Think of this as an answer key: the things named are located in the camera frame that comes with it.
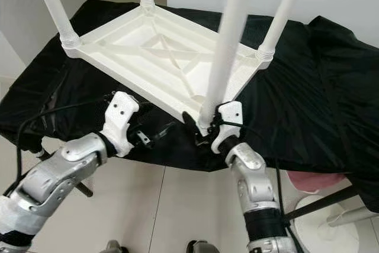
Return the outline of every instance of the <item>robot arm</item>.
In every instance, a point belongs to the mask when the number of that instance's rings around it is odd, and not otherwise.
[[[139,110],[135,100],[117,92],[105,112],[103,130],[71,140],[32,168],[9,197],[0,197],[0,252],[24,253],[45,222],[82,180],[113,155],[125,156],[133,145],[126,133]]]
[[[296,246],[287,236],[280,207],[272,184],[265,173],[266,163],[247,143],[239,140],[242,105],[232,101],[216,110],[211,148],[221,153],[237,180],[239,200],[249,235],[250,253],[296,253]]]

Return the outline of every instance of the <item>cable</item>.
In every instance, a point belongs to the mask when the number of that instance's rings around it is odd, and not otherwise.
[[[272,156],[274,157],[274,161],[275,161],[275,170],[276,170],[276,173],[277,173],[277,183],[278,183],[278,195],[279,195],[279,207],[280,207],[280,212],[281,212],[281,216],[282,216],[282,220],[283,220],[283,223],[285,225],[285,227],[287,228],[288,230],[288,233],[291,235],[294,243],[295,243],[295,246],[296,246],[296,249],[298,251],[298,253],[304,253],[297,237],[295,236],[294,232],[292,231],[291,229],[291,223],[288,221],[288,220],[285,220],[284,218],[284,206],[283,206],[283,194],[282,194],[282,182],[281,182],[281,175],[280,175],[280,169],[279,169],[279,162],[278,162],[278,154],[277,152],[275,151],[275,149],[271,148],[271,146],[269,145],[269,143],[264,139],[264,137],[262,135],[260,135],[256,130],[254,130],[253,128],[251,127],[248,127],[248,126],[245,126],[244,124],[237,124],[237,123],[232,123],[231,121],[223,121],[221,120],[220,122],[217,123],[218,125],[221,125],[221,124],[226,124],[226,125],[229,125],[229,126],[235,126],[235,127],[240,127],[241,129],[246,129],[250,132],[252,132],[255,136],[257,136],[261,141],[262,143],[265,145],[265,147],[272,152]]]
[[[88,100],[88,101],[84,101],[84,102],[77,103],[77,104],[72,104],[72,105],[67,105],[67,106],[63,106],[63,107],[47,110],[47,111],[44,111],[44,112],[42,112],[40,114],[32,116],[28,120],[24,121],[20,125],[20,127],[18,128],[17,138],[16,138],[16,147],[17,147],[17,176],[16,176],[16,180],[14,181],[14,183],[11,186],[9,186],[9,188],[3,193],[3,195],[4,196],[8,196],[12,191],[14,191],[14,189],[17,188],[17,186],[19,185],[19,183],[21,182],[21,180],[25,177],[25,175],[22,174],[22,171],[23,171],[23,157],[22,157],[22,153],[21,153],[20,140],[21,140],[21,134],[23,133],[24,129],[32,121],[38,119],[39,117],[43,117],[43,116],[51,114],[51,113],[56,113],[56,112],[59,112],[59,111],[70,109],[70,108],[78,108],[78,107],[81,107],[81,106],[84,106],[84,105],[93,104],[93,103],[97,103],[97,102],[101,102],[101,101],[107,101],[107,98],[110,95],[111,94],[107,94],[107,95],[104,95],[104,96],[102,96],[100,98],[97,98],[97,99],[94,99],[94,100]]]

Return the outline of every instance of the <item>round white base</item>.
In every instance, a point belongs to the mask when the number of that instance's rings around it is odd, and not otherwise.
[[[323,198],[313,195],[303,198],[296,209]],[[335,228],[326,223],[329,216],[341,214],[344,209],[339,204],[333,204],[294,220],[294,227],[299,240],[310,253],[358,253],[359,237],[354,223]]]

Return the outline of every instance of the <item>floor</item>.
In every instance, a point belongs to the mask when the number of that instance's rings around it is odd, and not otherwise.
[[[166,5],[166,0],[155,1]],[[8,88],[1,84],[2,96]],[[52,152],[62,142],[44,139],[43,144]],[[0,137],[0,149],[3,190],[14,178],[15,148]],[[25,169],[35,163],[30,153],[24,153]],[[276,185],[274,171],[269,169],[268,174]],[[206,239],[221,252],[246,252],[248,237],[236,183],[228,169],[204,173],[111,158],[86,183],[94,189],[93,198],[74,190],[36,237],[31,251],[97,253],[108,240],[116,239],[130,253],[180,253],[185,252],[188,241]],[[307,194],[292,186],[285,171],[282,184],[286,211],[292,210]],[[347,185],[349,182],[342,181],[321,194]],[[341,205],[354,209],[362,202],[355,197]],[[360,252],[379,252],[379,217],[356,226]]]

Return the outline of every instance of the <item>black cloth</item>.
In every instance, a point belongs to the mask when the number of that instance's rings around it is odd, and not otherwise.
[[[79,35],[137,7],[133,3],[86,1],[72,18]],[[221,14],[164,7],[217,31]],[[242,43],[257,49],[271,17],[248,17]],[[344,173],[365,205],[379,212],[379,49],[323,17],[310,24],[289,21],[269,68],[259,71],[240,93],[243,140],[274,166],[295,171]],[[145,101],[82,59],[68,58],[52,38],[0,104],[0,134],[15,142],[18,126],[44,110],[123,90]],[[43,136],[76,139],[101,130],[106,103],[61,111],[35,121],[21,138],[37,151]],[[127,159],[183,169],[215,171],[224,161],[208,146],[196,147],[185,126],[161,109],[133,119],[153,136],[170,125],[153,150],[134,148]]]

